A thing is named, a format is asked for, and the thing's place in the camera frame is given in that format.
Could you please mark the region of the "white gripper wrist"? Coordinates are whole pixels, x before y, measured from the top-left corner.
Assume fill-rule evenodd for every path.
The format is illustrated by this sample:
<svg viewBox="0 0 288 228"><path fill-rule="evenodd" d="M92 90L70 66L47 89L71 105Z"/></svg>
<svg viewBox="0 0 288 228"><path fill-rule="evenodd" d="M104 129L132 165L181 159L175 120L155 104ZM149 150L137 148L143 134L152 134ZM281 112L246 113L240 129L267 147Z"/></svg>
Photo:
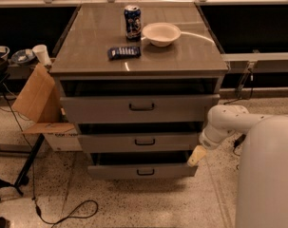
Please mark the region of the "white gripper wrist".
<svg viewBox="0 0 288 228"><path fill-rule="evenodd" d="M201 145L195 147L187 161L187 164L190 167L194 167L206 155L206 149L216 149L227 137L228 133L226 130L217 129L213 125L208 124L199 136L199 142Z"/></svg>

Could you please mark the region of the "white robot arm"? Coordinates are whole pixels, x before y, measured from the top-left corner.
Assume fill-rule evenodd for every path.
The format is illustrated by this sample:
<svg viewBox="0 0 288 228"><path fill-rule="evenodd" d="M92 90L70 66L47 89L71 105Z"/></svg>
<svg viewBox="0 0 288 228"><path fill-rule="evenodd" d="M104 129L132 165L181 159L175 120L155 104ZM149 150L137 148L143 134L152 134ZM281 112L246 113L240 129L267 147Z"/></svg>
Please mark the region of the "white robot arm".
<svg viewBox="0 0 288 228"><path fill-rule="evenodd" d="M245 135L235 228L288 228L288 115L251 114L241 105L216 105L207 114L187 164L194 166L234 133Z"/></svg>

